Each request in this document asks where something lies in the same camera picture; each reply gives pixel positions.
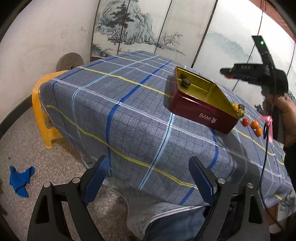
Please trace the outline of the person's right hand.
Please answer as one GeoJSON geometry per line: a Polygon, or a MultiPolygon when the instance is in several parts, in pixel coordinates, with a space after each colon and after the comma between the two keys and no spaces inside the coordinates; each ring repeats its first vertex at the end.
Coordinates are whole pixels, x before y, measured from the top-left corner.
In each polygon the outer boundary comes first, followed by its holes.
{"type": "Polygon", "coordinates": [[[273,118],[273,138],[285,147],[295,143],[295,102],[288,95],[273,95],[268,88],[261,91],[264,96],[264,115],[273,118]]]}

